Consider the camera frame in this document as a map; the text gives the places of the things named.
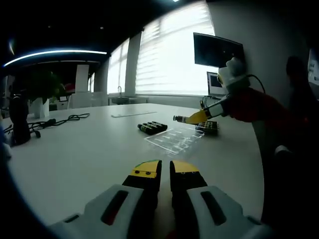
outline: window blind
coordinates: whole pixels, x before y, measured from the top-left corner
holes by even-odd
[[[193,33],[214,35],[205,1],[175,10],[147,25],[142,32],[136,94],[207,95],[207,71],[194,63]]]
[[[111,54],[108,70],[108,94],[120,92],[118,89],[119,86],[121,86],[122,92],[125,91],[126,62],[129,43],[130,40],[127,39]]]

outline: white table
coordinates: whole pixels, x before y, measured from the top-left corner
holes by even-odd
[[[156,111],[148,115],[111,115]],[[174,228],[169,185],[173,159],[144,140],[137,124],[158,121],[172,127],[194,127],[172,120],[196,109],[155,104],[106,106],[50,112],[50,118],[90,113],[87,119],[41,130],[24,145],[12,148],[9,169],[27,203],[46,225],[73,213],[113,184],[122,184],[135,165],[162,160],[155,234],[164,238]],[[196,152],[177,158],[198,167],[208,185],[215,185],[240,203],[245,215],[261,218],[264,203],[262,160],[253,127],[230,117],[218,117],[218,137],[200,139]],[[4,120],[4,127],[10,121]]]

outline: ceiling light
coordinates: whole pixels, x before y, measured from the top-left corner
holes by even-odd
[[[22,60],[24,58],[32,57],[32,56],[38,56],[38,55],[44,55],[44,54],[53,54],[53,53],[93,53],[93,54],[103,54],[106,55],[106,52],[103,51],[87,51],[87,50],[55,50],[55,51],[43,51],[43,52],[38,52],[38,53],[33,53],[30,55],[26,56],[21,56],[19,58],[16,58],[12,61],[9,61],[8,63],[5,63],[3,67],[6,67],[7,65],[16,62],[18,60]]]

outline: ceiling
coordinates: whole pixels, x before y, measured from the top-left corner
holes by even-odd
[[[193,1],[7,1],[1,6],[0,64],[57,48],[110,53],[153,19]]]

